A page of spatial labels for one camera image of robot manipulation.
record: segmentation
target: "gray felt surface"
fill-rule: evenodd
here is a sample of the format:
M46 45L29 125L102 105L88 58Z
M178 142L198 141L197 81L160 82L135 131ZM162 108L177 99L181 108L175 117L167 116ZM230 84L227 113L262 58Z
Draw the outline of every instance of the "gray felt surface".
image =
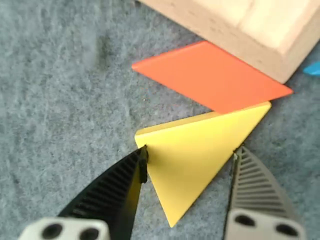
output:
M136 130L209 109L131 70L200 38L130 0L0 1L0 239L55 216L83 187L136 149ZM320 79L287 82L295 94L245 141L320 236ZM151 182L141 190L133 239L221 239L230 163L174 228Z

